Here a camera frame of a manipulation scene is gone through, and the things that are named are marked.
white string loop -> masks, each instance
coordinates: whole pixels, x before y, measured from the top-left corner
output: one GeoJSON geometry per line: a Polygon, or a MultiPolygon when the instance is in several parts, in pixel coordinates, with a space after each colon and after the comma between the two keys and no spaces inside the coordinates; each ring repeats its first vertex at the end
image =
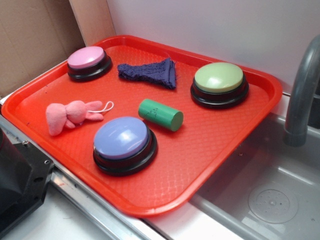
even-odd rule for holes
{"type": "Polygon", "coordinates": [[[88,112],[88,113],[104,113],[104,112],[108,112],[108,111],[110,111],[110,110],[114,107],[114,105],[115,105],[115,104],[114,104],[112,101],[108,101],[108,102],[106,103],[104,109],[99,110],[99,111],[90,111],[90,110],[88,110],[87,112],[88,112]]]}

knitted fabric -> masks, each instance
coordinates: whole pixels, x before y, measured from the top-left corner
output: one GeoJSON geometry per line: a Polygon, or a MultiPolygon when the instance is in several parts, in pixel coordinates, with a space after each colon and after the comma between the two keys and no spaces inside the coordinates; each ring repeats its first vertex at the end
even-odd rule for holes
{"type": "Polygon", "coordinates": [[[160,84],[168,89],[176,88],[175,63],[167,58],[162,62],[132,66],[120,64],[117,67],[119,77],[132,81],[147,81],[160,84]]]}

sink basin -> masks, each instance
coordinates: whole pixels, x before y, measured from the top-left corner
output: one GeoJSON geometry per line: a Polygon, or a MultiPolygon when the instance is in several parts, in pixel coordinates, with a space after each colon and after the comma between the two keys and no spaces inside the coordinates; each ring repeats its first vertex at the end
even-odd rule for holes
{"type": "Polygon", "coordinates": [[[287,146],[284,123],[269,114],[190,201],[246,240],[320,236],[320,133],[287,146]]]}

purple button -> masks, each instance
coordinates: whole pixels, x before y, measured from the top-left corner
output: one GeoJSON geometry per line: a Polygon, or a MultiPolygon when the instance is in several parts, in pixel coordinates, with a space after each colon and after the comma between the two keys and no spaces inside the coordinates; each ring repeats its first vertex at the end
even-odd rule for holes
{"type": "Polygon", "coordinates": [[[110,160],[129,158],[147,143],[147,126],[135,117],[120,117],[103,125],[94,137],[94,147],[100,156],[110,160]]]}
{"type": "Polygon", "coordinates": [[[87,46],[72,53],[67,62],[73,69],[88,68],[100,62],[105,51],[99,46],[87,46]]]}

green cylinder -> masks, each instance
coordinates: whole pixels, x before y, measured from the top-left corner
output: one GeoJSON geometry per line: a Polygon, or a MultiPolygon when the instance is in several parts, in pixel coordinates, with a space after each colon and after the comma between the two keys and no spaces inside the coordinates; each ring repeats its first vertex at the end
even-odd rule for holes
{"type": "Polygon", "coordinates": [[[150,99],[141,102],[138,114],[141,118],[173,132],[177,131],[184,121],[181,111],[150,99]]]}

